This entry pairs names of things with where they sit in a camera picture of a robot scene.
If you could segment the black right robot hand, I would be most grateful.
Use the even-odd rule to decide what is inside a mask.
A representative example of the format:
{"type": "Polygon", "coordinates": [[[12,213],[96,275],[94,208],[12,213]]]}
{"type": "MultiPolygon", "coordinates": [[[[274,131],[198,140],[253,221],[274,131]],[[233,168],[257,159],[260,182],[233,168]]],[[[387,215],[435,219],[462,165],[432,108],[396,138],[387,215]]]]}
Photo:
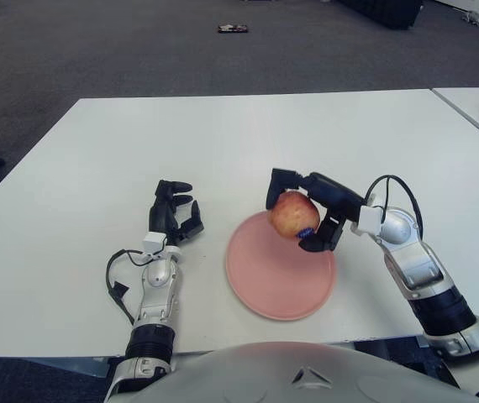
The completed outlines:
{"type": "Polygon", "coordinates": [[[345,222],[357,222],[365,199],[319,173],[273,169],[266,196],[270,224],[308,252],[333,251],[345,222]]]}

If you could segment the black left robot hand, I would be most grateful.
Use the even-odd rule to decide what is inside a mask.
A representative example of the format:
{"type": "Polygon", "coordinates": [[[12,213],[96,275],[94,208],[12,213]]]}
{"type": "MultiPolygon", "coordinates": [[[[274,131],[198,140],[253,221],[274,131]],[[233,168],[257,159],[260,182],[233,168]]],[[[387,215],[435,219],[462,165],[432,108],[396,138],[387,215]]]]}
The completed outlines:
{"type": "Polygon", "coordinates": [[[204,229],[198,203],[188,195],[190,191],[192,185],[181,181],[160,180],[156,187],[155,201],[149,212],[149,231],[164,233],[166,245],[177,246],[204,229]],[[191,216],[179,224],[176,210],[186,204],[191,204],[191,216]]]}

